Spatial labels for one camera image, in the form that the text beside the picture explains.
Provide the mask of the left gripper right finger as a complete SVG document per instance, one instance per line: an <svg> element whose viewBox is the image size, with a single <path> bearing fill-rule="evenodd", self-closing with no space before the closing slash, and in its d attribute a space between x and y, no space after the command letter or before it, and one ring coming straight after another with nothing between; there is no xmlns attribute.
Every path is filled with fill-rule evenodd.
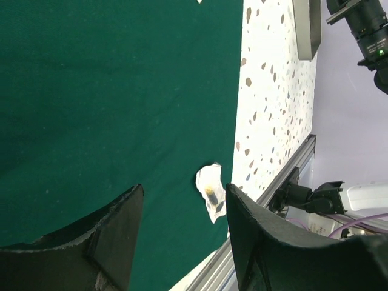
<svg viewBox="0 0 388 291"><path fill-rule="evenodd" d="M296 246L266 245L270 290L387 290L387 235L338 241L285 222ZM248 290L266 289L256 283Z"/></svg>

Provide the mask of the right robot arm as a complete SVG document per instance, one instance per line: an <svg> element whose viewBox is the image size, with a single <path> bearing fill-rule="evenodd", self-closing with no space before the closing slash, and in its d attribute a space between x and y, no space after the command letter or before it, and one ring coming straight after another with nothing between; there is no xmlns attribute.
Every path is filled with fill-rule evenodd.
<svg viewBox="0 0 388 291"><path fill-rule="evenodd" d="M345 19L364 57L358 66L375 72L374 84L387 93L387 13L379 0L327 1L330 25Z"/></svg>

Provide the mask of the clear plastic blister pack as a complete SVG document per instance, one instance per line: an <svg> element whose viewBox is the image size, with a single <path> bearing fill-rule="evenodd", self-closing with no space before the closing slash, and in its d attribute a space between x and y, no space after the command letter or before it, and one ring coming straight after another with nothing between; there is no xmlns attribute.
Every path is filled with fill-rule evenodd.
<svg viewBox="0 0 388 291"><path fill-rule="evenodd" d="M217 162L206 165L196 173L195 184L204 199L212 224L226 214L226 191L221 182L222 166Z"/></svg>

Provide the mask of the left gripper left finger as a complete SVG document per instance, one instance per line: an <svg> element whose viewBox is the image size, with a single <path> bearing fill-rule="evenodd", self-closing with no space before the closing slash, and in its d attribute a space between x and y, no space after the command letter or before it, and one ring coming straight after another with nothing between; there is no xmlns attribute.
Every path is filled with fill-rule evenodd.
<svg viewBox="0 0 388 291"><path fill-rule="evenodd" d="M1 290L128 290L144 189L32 243L1 247Z"/></svg>

